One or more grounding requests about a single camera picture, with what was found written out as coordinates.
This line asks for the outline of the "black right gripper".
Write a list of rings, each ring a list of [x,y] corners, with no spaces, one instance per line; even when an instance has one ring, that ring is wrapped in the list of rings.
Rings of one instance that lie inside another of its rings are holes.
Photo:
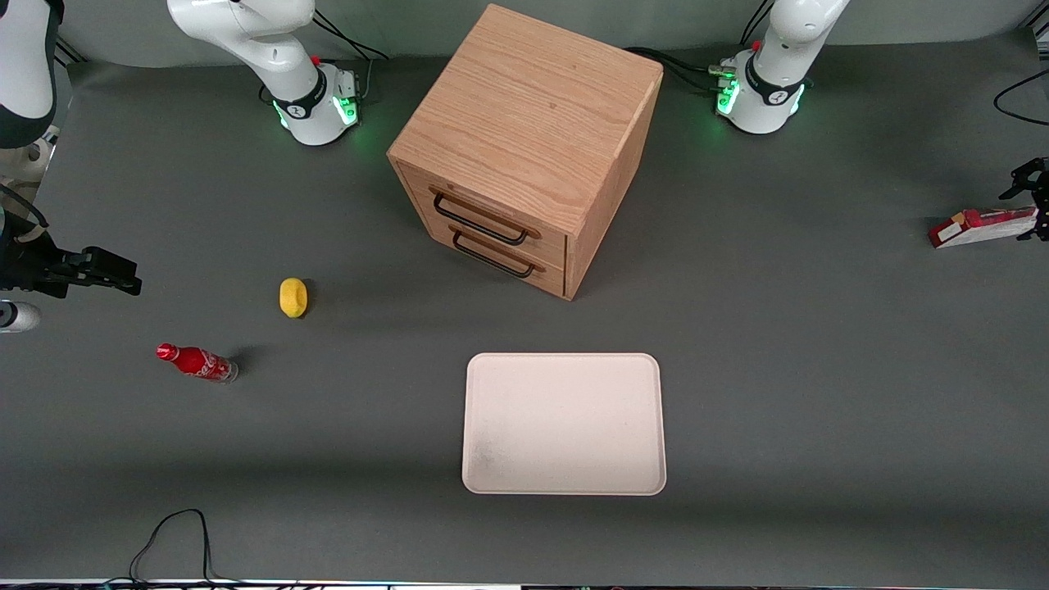
[[[21,216],[2,217],[1,288],[68,297],[71,287],[112,288],[138,296],[138,266],[101,247],[86,247],[78,269],[66,264],[68,251],[59,249],[42,225]]]

